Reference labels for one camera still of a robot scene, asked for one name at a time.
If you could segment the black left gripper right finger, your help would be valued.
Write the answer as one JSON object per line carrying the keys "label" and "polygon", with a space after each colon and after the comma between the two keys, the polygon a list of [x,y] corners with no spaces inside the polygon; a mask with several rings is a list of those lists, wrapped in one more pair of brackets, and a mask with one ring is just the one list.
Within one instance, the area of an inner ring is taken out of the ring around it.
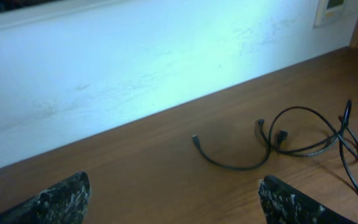
{"label": "black left gripper right finger", "polygon": [[273,175],[259,182],[258,195],[267,224],[352,223]]}

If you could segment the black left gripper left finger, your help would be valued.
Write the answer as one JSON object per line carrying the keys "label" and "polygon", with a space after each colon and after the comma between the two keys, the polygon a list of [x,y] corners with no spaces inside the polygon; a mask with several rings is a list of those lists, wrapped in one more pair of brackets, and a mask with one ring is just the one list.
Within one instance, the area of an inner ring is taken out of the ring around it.
{"label": "black left gripper left finger", "polygon": [[87,173],[77,172],[0,213],[0,224],[82,224],[90,197]]}

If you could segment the black USB cable short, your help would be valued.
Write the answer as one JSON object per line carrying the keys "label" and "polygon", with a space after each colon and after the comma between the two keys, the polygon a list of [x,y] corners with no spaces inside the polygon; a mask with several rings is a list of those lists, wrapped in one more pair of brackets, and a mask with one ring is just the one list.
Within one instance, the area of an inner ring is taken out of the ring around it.
{"label": "black USB cable short", "polygon": [[264,119],[215,123],[196,131],[192,141],[208,162],[229,170],[254,170],[264,165],[270,155]]}

